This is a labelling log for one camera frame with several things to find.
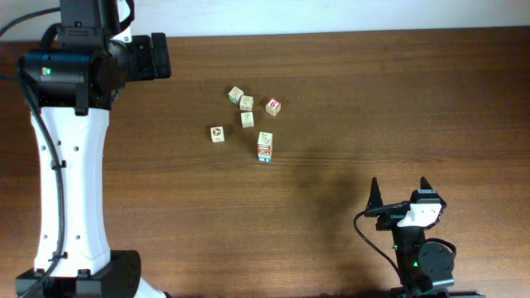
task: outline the white background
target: white background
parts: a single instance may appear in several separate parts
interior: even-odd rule
[[[58,0],[0,0],[0,25]],[[136,0],[133,34],[229,36],[530,25],[530,0]],[[37,40],[59,13],[2,41]]]

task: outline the wooden table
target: wooden table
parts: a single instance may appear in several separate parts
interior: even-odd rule
[[[127,84],[104,151],[114,249],[175,296],[318,296],[398,286],[355,233],[370,179],[385,203],[425,175],[446,200],[427,233],[455,243],[454,290],[530,291],[530,28],[178,38],[173,76]],[[14,76],[28,45],[0,45]],[[226,94],[255,98],[242,129]],[[39,171],[28,108],[0,81],[0,297],[32,266]],[[264,109],[274,97],[282,111]],[[226,142],[212,143],[222,125]],[[274,134],[270,166],[258,132]],[[361,229],[385,252],[391,233]]]

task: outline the small cube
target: small cube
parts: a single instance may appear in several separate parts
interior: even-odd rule
[[[224,131],[223,127],[212,127],[210,128],[212,135],[212,142],[224,142]]]
[[[239,108],[243,111],[252,111],[252,106],[254,105],[254,98],[252,96],[243,95],[241,101],[239,102]]]
[[[271,162],[272,160],[272,134],[260,132],[258,137],[258,161]]]
[[[243,124],[243,127],[254,127],[254,116],[252,112],[241,113],[241,124]]]
[[[243,91],[241,89],[239,89],[238,87],[233,87],[232,90],[229,93],[229,99],[233,103],[239,104],[239,101],[241,100],[243,95],[244,94],[243,94]]]
[[[265,107],[267,113],[270,113],[272,116],[276,116],[280,112],[281,108],[282,104],[276,99],[269,100],[267,106]]]

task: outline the table surface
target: table surface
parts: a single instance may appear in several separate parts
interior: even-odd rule
[[[399,281],[355,233],[370,179],[385,203],[422,175],[446,200],[427,232],[458,247],[456,291],[530,291],[530,28],[178,38],[170,79],[127,84],[104,148],[113,249],[175,296],[318,296]],[[14,76],[28,44],[0,45]],[[255,100],[243,129],[227,93]],[[32,266],[38,155],[16,82],[0,80],[0,297]],[[267,99],[282,102],[273,117]],[[223,126],[226,142],[212,143]],[[272,164],[257,161],[260,131]],[[392,235],[360,228],[393,254]]]

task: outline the wooden cube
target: wooden cube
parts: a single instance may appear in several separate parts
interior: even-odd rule
[[[258,137],[258,161],[271,162],[272,160],[272,134],[260,132]]]
[[[276,116],[280,112],[281,108],[282,104],[276,99],[269,100],[267,106],[265,106],[267,113],[270,113],[272,116]]]
[[[252,96],[243,95],[241,101],[239,102],[239,108],[243,111],[252,111],[252,106],[254,105],[254,98]]]
[[[224,142],[224,131],[223,127],[212,127],[210,128],[212,135],[212,142]]]
[[[252,112],[241,113],[241,124],[243,124],[243,127],[254,127],[254,116]]]
[[[229,99],[235,104],[239,104],[239,101],[243,97],[243,91],[238,87],[233,87],[229,93]]]

